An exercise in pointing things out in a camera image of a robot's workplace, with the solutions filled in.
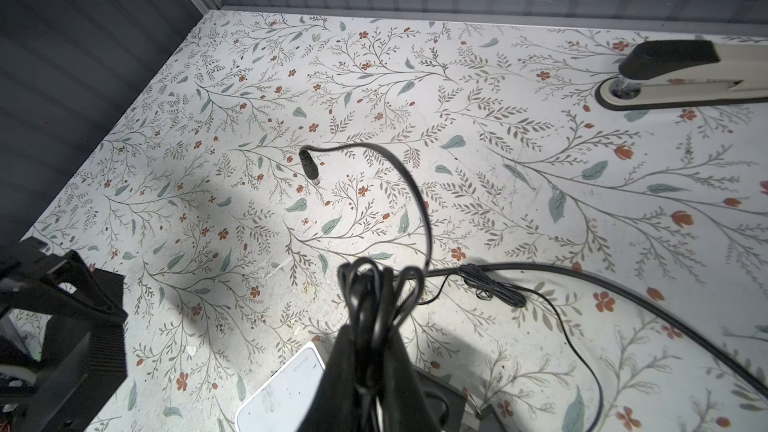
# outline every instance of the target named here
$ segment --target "black stapler cap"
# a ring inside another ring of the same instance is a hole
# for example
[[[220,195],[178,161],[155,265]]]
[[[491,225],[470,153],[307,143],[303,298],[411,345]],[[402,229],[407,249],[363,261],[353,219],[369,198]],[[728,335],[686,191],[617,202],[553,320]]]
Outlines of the black stapler cap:
[[[708,40],[652,40],[636,45],[619,64],[629,80],[650,80],[665,73],[720,62]]]

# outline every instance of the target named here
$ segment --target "floral pattern surface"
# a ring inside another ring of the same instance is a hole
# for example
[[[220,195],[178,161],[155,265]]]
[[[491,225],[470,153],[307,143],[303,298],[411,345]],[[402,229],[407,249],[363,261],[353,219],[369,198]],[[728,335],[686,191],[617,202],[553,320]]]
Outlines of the floral pattern surface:
[[[90,430],[234,430],[305,342],[330,348],[339,264],[536,261],[656,301],[765,379],[768,106],[612,112],[594,88],[637,31],[212,11],[29,231],[124,274],[129,378]],[[754,43],[749,37],[707,37]],[[759,430],[768,403],[681,332],[586,282],[549,297],[596,367],[600,430]],[[436,293],[430,282],[426,295]],[[16,314],[31,344],[44,324]],[[597,389],[545,302],[456,278],[402,326],[413,362],[523,430],[587,427]]]

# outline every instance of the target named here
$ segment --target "floral tablecloth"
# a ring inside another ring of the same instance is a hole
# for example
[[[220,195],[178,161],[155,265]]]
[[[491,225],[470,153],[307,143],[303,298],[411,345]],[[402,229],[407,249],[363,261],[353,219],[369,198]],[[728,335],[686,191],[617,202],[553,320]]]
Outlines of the floral tablecloth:
[[[612,112],[593,91],[673,34],[210,12],[29,234],[124,274],[129,379],[90,430],[233,430],[299,347],[346,319],[336,267],[526,260],[602,274],[768,367],[768,106]],[[761,43],[707,37],[717,43]],[[543,291],[598,370],[600,430],[761,430],[768,404],[682,334],[588,283]],[[427,295],[434,294],[435,283]],[[17,314],[34,343],[39,318]],[[402,327],[419,367],[522,430],[579,431],[597,389],[552,311],[458,279]]]

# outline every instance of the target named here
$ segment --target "orange flower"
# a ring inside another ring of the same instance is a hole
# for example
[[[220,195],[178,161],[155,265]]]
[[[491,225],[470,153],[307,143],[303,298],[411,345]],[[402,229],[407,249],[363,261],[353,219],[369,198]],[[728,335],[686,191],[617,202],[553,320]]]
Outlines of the orange flower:
[[[620,158],[621,160],[629,160],[634,155],[634,152],[632,152],[632,149],[629,149],[627,146],[619,146],[614,150],[616,152],[616,157]]]
[[[185,374],[184,372],[179,374],[179,378],[176,379],[176,385],[178,386],[178,388],[176,390],[184,389],[184,391],[186,391],[187,390],[187,379],[189,377],[190,377],[190,375],[189,374]]]
[[[674,222],[677,227],[692,226],[694,224],[694,218],[685,210],[673,212],[670,217],[672,217],[672,222]]]
[[[462,252],[461,247],[456,247],[451,249],[451,257],[455,258],[456,262],[461,262],[462,259],[467,257],[467,255]]]
[[[667,332],[667,337],[674,339],[676,337],[683,337],[683,333],[678,331],[676,328],[667,325],[662,325],[661,330]]]
[[[617,412],[616,418],[624,422],[624,428],[627,430],[632,430],[632,427],[642,427],[642,424],[639,420],[632,418],[632,409],[629,407],[624,408],[623,414],[621,412]]]
[[[687,120],[690,122],[691,120],[696,119],[698,116],[696,115],[696,112],[691,109],[683,109],[683,113],[679,114],[678,117],[682,120]]]
[[[602,291],[600,294],[595,292],[593,295],[594,300],[598,301],[594,306],[598,309],[598,312],[603,310],[613,312],[616,299],[610,296],[606,291]]]
[[[624,49],[626,49],[627,47],[629,47],[629,46],[631,46],[631,45],[632,45],[632,44],[630,44],[630,43],[626,43],[626,42],[624,42],[623,40],[620,40],[619,42],[614,42],[614,43],[612,44],[612,47],[611,47],[611,49],[613,49],[613,50],[618,50],[619,52],[624,52]]]
[[[501,402],[498,402],[496,404],[496,408],[498,408],[498,413],[499,415],[502,416],[502,418],[512,417],[514,415],[512,410],[509,408],[509,406],[510,406],[509,400],[505,400],[504,404]]]
[[[645,293],[648,294],[648,297],[652,298],[656,302],[664,300],[662,293],[653,287],[648,287],[648,290],[645,291]]]

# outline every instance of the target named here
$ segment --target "stapler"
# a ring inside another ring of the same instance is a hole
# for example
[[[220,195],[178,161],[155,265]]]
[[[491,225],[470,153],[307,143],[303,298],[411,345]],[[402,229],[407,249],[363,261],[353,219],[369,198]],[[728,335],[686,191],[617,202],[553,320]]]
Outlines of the stapler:
[[[595,90],[610,110],[768,102],[768,46],[708,40],[650,40]]]

